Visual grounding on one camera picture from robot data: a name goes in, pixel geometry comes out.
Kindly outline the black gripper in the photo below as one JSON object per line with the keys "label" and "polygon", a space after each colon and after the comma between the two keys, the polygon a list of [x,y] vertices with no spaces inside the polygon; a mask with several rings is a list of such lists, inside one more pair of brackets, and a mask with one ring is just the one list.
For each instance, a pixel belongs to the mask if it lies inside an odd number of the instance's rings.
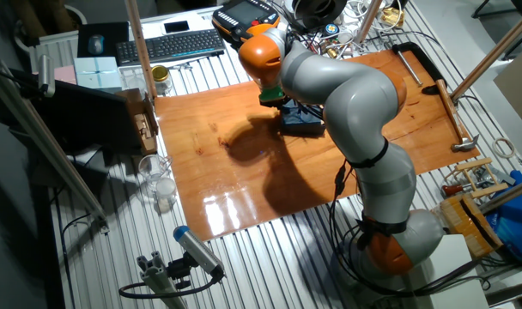
{"label": "black gripper", "polygon": [[277,108],[281,109],[288,102],[288,97],[284,96],[276,99],[259,99],[259,104],[261,106],[269,107],[269,108]]}

